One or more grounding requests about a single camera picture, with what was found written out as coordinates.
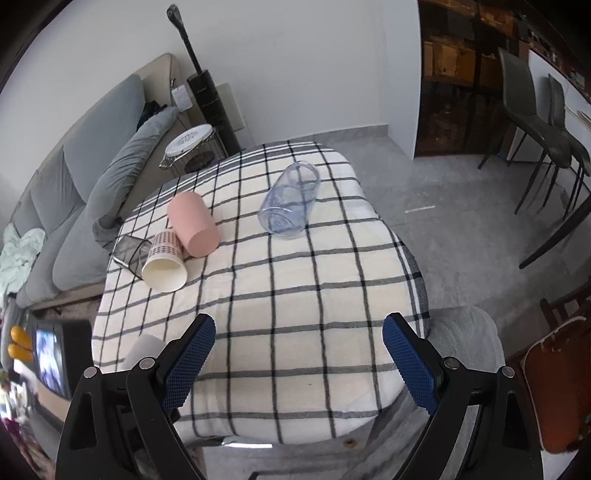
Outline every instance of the white plate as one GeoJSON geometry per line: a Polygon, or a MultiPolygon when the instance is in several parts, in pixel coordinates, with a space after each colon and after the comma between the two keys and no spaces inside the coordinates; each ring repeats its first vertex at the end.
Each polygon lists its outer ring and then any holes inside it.
{"type": "Polygon", "coordinates": [[[199,142],[207,138],[212,131],[213,128],[210,124],[193,127],[172,140],[164,152],[167,157],[178,157],[197,146],[199,142]]]}

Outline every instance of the pink cup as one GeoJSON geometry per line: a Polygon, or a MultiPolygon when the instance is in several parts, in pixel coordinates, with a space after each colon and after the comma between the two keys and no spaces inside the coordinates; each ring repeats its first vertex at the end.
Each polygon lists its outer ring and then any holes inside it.
{"type": "Polygon", "coordinates": [[[182,192],[168,204],[170,225],[192,257],[206,257],[220,244],[217,226],[203,199],[195,192],[182,192]]]}

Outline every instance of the paper cup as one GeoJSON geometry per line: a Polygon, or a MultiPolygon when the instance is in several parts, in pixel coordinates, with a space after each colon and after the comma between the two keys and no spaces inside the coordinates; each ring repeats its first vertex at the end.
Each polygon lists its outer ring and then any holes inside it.
{"type": "Polygon", "coordinates": [[[183,261],[183,246],[169,229],[152,240],[152,248],[142,269],[142,278],[153,290],[169,293],[182,288],[189,274],[183,261]]]}

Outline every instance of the gray dining chair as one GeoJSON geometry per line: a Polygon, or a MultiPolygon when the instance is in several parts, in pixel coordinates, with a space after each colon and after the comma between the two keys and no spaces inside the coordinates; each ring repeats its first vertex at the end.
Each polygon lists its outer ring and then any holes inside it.
{"type": "MultiPolygon", "coordinates": [[[[501,58],[503,71],[503,111],[505,118],[492,136],[488,150],[478,168],[482,168],[488,157],[500,149],[503,137],[511,123],[521,128],[524,134],[513,155],[509,158],[508,165],[513,161],[527,135],[542,147],[542,155],[534,167],[517,208],[515,208],[515,213],[517,213],[530,192],[546,155],[549,156],[556,168],[570,167],[570,144],[558,128],[549,125],[538,116],[535,105],[534,81],[527,62],[502,48],[499,48],[499,57],[501,58]]],[[[553,174],[554,181],[556,181],[557,175],[558,170],[555,170],[553,174]]],[[[545,202],[549,197],[550,191],[546,194],[545,202]]]]}
{"type": "Polygon", "coordinates": [[[552,77],[552,75],[548,74],[548,78],[550,79],[550,115],[548,123],[556,127],[560,131],[562,136],[567,140],[567,142],[570,145],[570,152],[572,153],[572,156],[575,158],[577,162],[579,162],[577,176],[574,180],[573,191],[570,193],[569,203],[566,206],[566,210],[564,211],[563,219],[565,219],[569,213],[571,204],[573,205],[573,210],[577,205],[579,193],[581,192],[581,187],[583,186],[584,176],[591,176],[591,161],[589,160],[589,152],[584,147],[584,145],[574,136],[572,136],[572,134],[568,130],[566,130],[566,111],[564,107],[564,90],[562,88],[562,85],[558,80],[552,77]]]}

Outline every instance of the white and black plaid tablecloth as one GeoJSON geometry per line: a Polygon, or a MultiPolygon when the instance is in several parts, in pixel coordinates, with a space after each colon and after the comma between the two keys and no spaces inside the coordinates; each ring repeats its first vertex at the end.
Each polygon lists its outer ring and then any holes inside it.
{"type": "Polygon", "coordinates": [[[186,190],[211,207],[220,247],[188,260],[189,282],[171,294],[111,262],[95,364],[116,371],[140,334],[168,342],[205,312],[217,340],[175,424],[184,440],[316,442],[390,405],[403,383],[382,342],[383,319],[401,312],[425,337],[427,295],[413,255],[367,202],[347,160],[313,142],[264,145],[162,187],[121,234],[165,229],[168,202],[186,190]],[[308,227],[286,240],[266,233],[257,212],[293,161],[315,165],[322,182],[308,227]]]}

